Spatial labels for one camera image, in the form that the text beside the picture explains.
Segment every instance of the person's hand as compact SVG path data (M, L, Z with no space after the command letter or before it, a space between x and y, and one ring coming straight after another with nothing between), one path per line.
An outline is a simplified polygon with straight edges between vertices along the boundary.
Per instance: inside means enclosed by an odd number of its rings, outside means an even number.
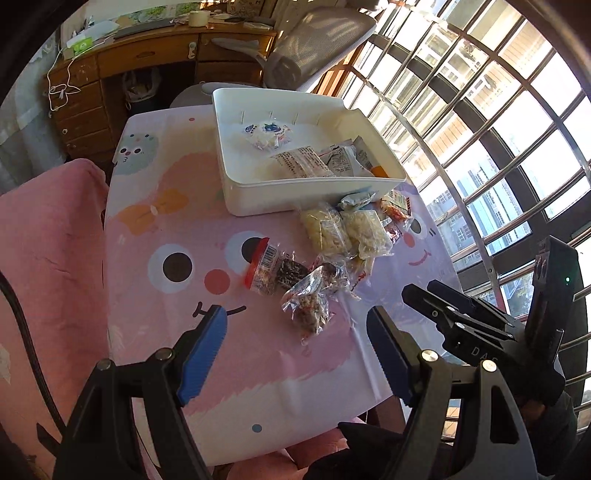
M521 413L521 418L523 418L525 427L528 430L535 424L536 421L540 419L540 417L546 411L546 406L537 400L527 400L523 404L518 403L518 405L521 405L519 407L519 412Z

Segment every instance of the snack package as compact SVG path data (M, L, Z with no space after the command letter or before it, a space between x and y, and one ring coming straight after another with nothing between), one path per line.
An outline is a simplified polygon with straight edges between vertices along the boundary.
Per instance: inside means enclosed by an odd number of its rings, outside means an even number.
M273 155L284 171L292 179L309 179L312 177L334 177L335 174L322 163L312 147L300 147L295 150Z
M359 258L383 257L392 250L392 241L375 210L341 212L350 239L359 244Z
M357 161L352 145L331 145L319 154L322 162L337 177L373 177L367 168Z
M337 207L341 210L359 210L374 201L376 197L375 192L358 192L351 193L338 203Z
M289 290L308 274L310 274L310 270L304 265L289 257L285 257L279 263L275 281L280 287Z
M252 255L251 266L246 271L244 285L261 295L273 295L277 287L277 272L284 259L282 252L263 238Z
M300 219L317 254L349 254L352 245L343 219L328 203L303 210L300 212Z
M244 129L246 139L259 150L274 150L291 141L290 128L272 120L248 125Z
M370 152L362 137L357 137L353 142L357 161L369 170L375 177L389 178L388 174L380 165L377 158Z
M410 199L397 190L390 190L379 201L379 208L395 222L410 218Z
M284 312L291 308L292 319L300 328L302 340L318 335L330 320L328 298L322 293L325 266L296 283L281 299Z
M324 266L322 293L331 296L339 290L349 290L348 262L349 259L343 255L319 255L316 258L312 268Z

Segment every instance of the barcode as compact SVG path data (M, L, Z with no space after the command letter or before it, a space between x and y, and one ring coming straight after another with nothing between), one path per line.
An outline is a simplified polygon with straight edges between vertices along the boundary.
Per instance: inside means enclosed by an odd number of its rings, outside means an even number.
M262 256L261 265L267 270L270 270L273 266L275 259L277 258L277 249L272 245L267 245L265 254Z

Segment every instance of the trash bin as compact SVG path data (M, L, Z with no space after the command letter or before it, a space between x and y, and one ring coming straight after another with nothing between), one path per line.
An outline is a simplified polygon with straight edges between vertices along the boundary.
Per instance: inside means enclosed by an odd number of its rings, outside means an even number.
M160 110L154 96L161 81L160 71L156 67L123 74L123 90L129 116Z

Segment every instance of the curtain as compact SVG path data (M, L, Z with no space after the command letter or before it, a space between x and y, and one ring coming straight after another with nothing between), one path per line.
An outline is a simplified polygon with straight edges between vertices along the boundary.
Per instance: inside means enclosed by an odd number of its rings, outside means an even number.
M52 35L35 53L0 106L0 194L61 165L65 153L49 118L43 79L57 55Z

